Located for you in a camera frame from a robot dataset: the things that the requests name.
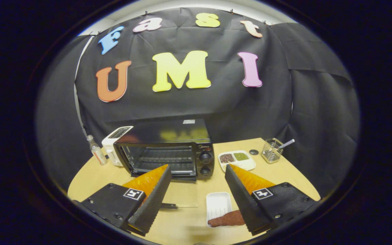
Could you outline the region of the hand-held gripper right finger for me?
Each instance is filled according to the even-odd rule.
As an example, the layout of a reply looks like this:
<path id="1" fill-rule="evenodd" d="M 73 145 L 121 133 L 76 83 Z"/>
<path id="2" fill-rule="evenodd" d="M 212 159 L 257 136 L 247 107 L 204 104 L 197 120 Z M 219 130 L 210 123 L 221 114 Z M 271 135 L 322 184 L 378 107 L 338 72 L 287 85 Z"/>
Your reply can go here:
<path id="1" fill-rule="evenodd" d="M 317 203 L 288 182 L 273 184 L 232 164 L 225 180 L 252 235 L 285 226 Z"/>

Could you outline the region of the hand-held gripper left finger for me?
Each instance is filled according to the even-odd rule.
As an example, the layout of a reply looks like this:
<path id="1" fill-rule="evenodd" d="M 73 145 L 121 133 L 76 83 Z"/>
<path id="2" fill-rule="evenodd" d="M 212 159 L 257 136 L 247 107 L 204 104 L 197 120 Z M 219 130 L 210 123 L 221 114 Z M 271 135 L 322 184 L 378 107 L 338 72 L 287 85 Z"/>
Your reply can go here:
<path id="1" fill-rule="evenodd" d="M 145 236 L 157 217 L 171 179 L 170 166 L 165 164 L 124 185 L 108 183 L 75 204 L 98 220 Z"/>

